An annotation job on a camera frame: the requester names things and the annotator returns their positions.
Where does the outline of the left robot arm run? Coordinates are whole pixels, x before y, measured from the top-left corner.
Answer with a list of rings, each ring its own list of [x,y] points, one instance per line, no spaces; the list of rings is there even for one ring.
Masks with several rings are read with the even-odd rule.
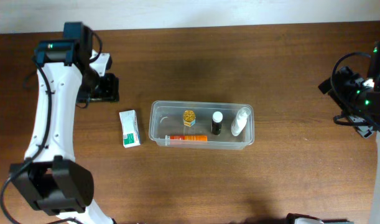
[[[94,50],[98,35],[82,22],[66,22],[63,37],[43,40],[34,51],[39,95],[34,130],[24,161],[11,164],[12,184],[35,211],[57,223],[112,223],[94,198],[90,171],[76,163],[76,108],[117,102],[119,80],[109,70],[110,54]]]

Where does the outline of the small gold lid jar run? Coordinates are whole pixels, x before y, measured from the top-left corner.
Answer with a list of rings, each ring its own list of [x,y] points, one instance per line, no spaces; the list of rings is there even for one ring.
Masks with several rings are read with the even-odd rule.
[[[183,113],[183,124],[187,127],[192,127],[196,123],[196,115],[192,110],[186,110]]]

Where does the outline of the white spray bottle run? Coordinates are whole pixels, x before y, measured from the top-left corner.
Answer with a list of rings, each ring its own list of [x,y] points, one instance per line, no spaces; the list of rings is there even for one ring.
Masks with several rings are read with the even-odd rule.
[[[239,136],[246,126],[250,114],[251,110],[247,107],[243,107],[237,112],[236,117],[231,124],[231,134],[233,136]]]

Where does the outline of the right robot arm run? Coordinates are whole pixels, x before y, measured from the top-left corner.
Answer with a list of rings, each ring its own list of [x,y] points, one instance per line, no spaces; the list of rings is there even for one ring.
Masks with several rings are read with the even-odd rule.
[[[370,59],[366,78],[349,67],[338,67],[352,56]],[[368,222],[380,223],[380,41],[374,43],[372,54],[352,52],[342,56],[334,65],[330,77],[319,84],[318,89],[328,94],[341,108],[341,113],[333,117],[335,124],[351,126],[363,138],[376,134],[378,161]]]

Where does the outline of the orange effervescent tablet tube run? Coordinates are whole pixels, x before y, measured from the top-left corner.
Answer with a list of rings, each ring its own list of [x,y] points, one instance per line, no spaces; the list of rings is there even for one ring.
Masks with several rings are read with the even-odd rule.
[[[207,135],[173,135],[165,136],[165,144],[182,144],[184,141],[207,141]]]

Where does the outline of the dark bottle white cap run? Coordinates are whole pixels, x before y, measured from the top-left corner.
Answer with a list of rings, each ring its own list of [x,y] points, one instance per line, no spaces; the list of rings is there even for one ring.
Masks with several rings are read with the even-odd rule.
[[[222,129],[223,114],[220,111],[215,111],[212,115],[211,132],[214,135],[219,135]]]

